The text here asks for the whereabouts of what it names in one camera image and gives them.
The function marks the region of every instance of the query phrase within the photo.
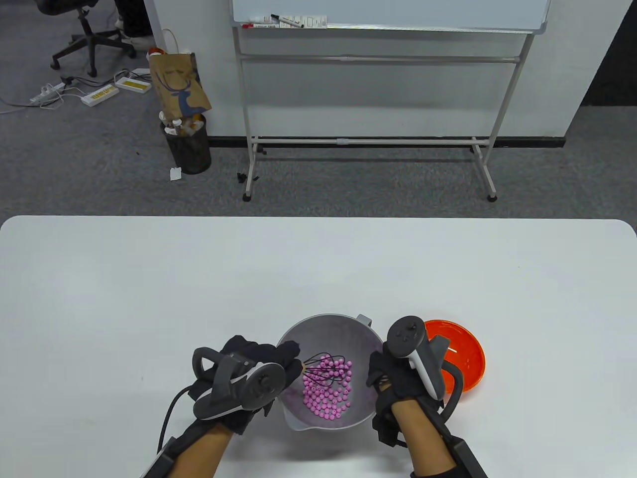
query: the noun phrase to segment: orange bowl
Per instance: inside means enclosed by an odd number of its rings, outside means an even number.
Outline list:
[[[445,360],[451,362],[462,371],[464,375],[464,388],[462,391],[467,392],[480,383],[484,376],[487,361],[478,339],[466,328],[454,322],[426,321],[425,327],[430,340],[436,335],[441,335],[451,340]],[[444,370],[442,374],[445,378],[447,393],[451,393],[454,389],[454,378]]]

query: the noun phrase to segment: power strip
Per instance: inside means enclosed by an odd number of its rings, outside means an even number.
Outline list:
[[[115,86],[135,93],[145,93],[150,90],[150,83],[133,80],[132,78],[120,78],[115,82]]]
[[[53,88],[51,88],[49,85],[43,86],[41,93],[37,96],[34,96],[29,101],[33,106],[41,106],[47,101],[57,98],[58,93],[62,94],[62,91],[65,87],[66,85],[64,83],[58,83]]]
[[[95,106],[111,96],[119,93],[119,90],[113,85],[108,84],[101,87],[99,90],[95,90],[93,93],[89,93],[86,96],[82,96],[82,103],[87,106]]]

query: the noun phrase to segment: paper scrap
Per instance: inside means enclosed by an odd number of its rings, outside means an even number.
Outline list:
[[[177,181],[182,178],[181,168],[170,168],[170,181]]]

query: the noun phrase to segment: gray bowl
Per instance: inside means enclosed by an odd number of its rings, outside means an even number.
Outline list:
[[[343,355],[351,360],[352,406],[342,418],[327,421],[310,412],[303,403],[303,379],[299,377],[280,396],[285,421],[293,430],[343,430],[358,425],[374,414],[376,391],[365,385],[369,355],[383,348],[383,341],[371,329],[371,319],[359,315],[355,319],[347,315],[320,314],[305,319],[288,330],[279,344],[294,340],[301,347],[299,359],[307,360],[320,352]]]

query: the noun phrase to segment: trash bin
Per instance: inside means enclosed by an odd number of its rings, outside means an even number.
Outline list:
[[[161,132],[168,141],[168,147],[173,154],[173,159],[178,168],[184,174],[199,174],[210,167],[212,158],[208,147],[208,133],[206,132],[206,119],[204,125],[192,136],[174,136],[164,131],[164,124],[161,125]]]

